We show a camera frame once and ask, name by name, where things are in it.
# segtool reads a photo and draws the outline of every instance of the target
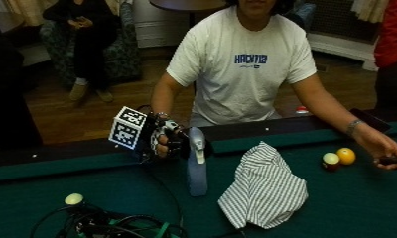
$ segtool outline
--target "bracelet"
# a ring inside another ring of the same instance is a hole
[[[352,137],[352,133],[354,133],[354,130],[355,130],[355,126],[359,124],[359,123],[364,123],[362,120],[356,119],[354,121],[351,121],[348,124],[347,124],[347,128],[346,128],[346,135]]]
[[[156,115],[154,115],[156,118],[161,118],[161,116],[164,116],[164,119],[170,118],[169,115],[165,112],[157,112]]]

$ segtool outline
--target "wrist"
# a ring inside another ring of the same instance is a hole
[[[164,119],[164,120],[170,119],[169,115],[165,112],[157,112],[154,114],[154,118],[156,119]]]
[[[364,123],[360,119],[355,119],[354,121],[351,121],[348,124],[347,124],[347,127],[346,127],[346,135],[348,137],[352,137],[352,134],[354,134],[354,131],[355,131],[355,127]]]

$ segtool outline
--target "red object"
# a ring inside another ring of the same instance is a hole
[[[295,113],[307,113],[305,106],[299,106],[299,107],[295,109]]]
[[[378,67],[388,66],[397,62],[397,0],[390,0],[384,10],[374,57]]]

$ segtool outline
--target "hand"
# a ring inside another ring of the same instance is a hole
[[[93,21],[85,17],[78,17],[77,22],[82,28],[88,28],[93,26]]]
[[[150,149],[158,158],[173,157],[181,148],[181,128],[174,121],[162,119],[157,121],[157,128],[150,135]]]
[[[397,142],[367,124],[359,124],[355,127],[352,137],[372,156],[375,166],[384,170],[397,170],[397,164],[379,164],[382,157],[397,157]]]
[[[68,24],[69,24],[76,30],[81,27],[80,23],[76,22],[76,21],[72,20],[72,19],[68,20]]]

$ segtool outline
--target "black and white marker cube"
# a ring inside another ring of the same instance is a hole
[[[122,107],[113,118],[108,139],[133,150],[146,115]]]

